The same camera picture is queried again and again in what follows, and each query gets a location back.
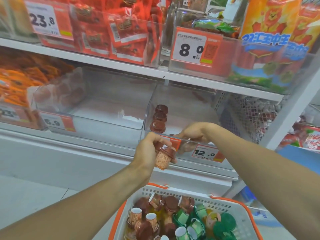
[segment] forearm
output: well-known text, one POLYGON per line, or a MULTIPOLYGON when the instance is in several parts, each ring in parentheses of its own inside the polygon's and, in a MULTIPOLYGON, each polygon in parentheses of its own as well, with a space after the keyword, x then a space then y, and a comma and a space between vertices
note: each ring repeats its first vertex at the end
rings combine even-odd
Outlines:
POLYGON ((144 178, 128 165, 112 177, 0 231, 0 239, 92 239, 144 178))
POLYGON ((225 155, 258 200, 298 240, 319 237, 319 175, 218 125, 206 125, 203 133, 225 155))

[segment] shelf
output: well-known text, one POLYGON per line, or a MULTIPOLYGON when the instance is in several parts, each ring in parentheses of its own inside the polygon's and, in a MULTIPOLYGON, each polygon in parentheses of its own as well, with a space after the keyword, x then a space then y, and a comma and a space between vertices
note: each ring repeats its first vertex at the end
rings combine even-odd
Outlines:
POLYGON ((179 73, 169 72, 168 68, 165 66, 160 66, 157 69, 150 68, 150 67, 139 66, 135 64, 119 62, 116 60, 103 59, 95 56, 89 56, 89 55, 69 52, 65 50, 49 48, 49 47, 41 46, 40 44, 30 44, 30 43, 24 43, 16 40, 8 40, 3 38, 0 38, 0 45, 23 50, 23 51, 35 52, 38 54, 54 56, 54 57, 67 59, 67 60, 73 60, 73 61, 82 62, 86 64, 92 64, 96 66, 112 68, 112 69, 117 69, 125 72, 132 72, 132 73, 141 74, 145 76, 152 76, 152 77, 167 79, 171 81, 202 86, 206 88, 213 88, 213 89, 218 89, 226 92, 233 92, 237 94, 253 96, 253 97, 272 100, 272 101, 281 101, 283 98, 283 95, 277 94, 277 93, 266 92, 266 91, 257 90, 253 88, 242 87, 234 84, 228 84, 228 83, 220 82, 216 80, 209 80, 209 79, 199 78, 195 76, 188 76, 188 75, 183 75, 179 73))

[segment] white plastic basket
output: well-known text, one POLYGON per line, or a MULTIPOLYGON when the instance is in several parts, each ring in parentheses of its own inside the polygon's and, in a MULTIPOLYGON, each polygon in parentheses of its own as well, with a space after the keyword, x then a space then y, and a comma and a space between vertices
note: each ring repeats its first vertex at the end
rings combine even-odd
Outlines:
POLYGON ((263 240, 250 210, 243 203, 227 198, 216 198, 202 193, 180 190, 153 183, 149 183, 145 187, 139 189, 122 204, 114 220, 108 240, 124 239, 126 221, 129 217, 128 214, 130 209, 139 198, 151 196, 152 193, 163 196, 170 195, 177 198, 181 195, 193 197, 196 204, 203 203, 206 208, 213 209, 215 212, 230 213, 237 223, 237 227, 233 231, 237 240, 263 240))

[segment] person's left hand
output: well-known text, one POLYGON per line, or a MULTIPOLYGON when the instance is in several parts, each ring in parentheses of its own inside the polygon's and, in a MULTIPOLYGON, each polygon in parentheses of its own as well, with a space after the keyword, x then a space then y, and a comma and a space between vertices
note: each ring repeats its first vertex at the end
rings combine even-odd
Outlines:
MULTIPOLYGON (((144 177, 144 185, 149 182, 151 173, 156 164, 156 149, 154 143, 158 141, 169 147, 172 146, 170 141, 153 132, 149 132, 146 137, 139 142, 131 163, 134 167, 139 169, 139 172, 141 172, 140 175, 144 177)), ((177 159, 174 159, 171 162, 177 163, 177 159)))

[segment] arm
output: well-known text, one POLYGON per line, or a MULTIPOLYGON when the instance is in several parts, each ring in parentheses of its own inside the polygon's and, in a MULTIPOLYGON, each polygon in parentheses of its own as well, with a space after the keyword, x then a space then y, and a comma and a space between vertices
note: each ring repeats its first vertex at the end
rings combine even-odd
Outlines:
POLYGON ((133 161, 115 175, 0 230, 1 240, 92 239, 136 190, 146 185, 155 166, 153 143, 171 142, 149 133, 133 161))
POLYGON ((319 239, 318 174, 216 124, 194 123, 177 137, 213 142, 258 200, 295 238, 319 239))

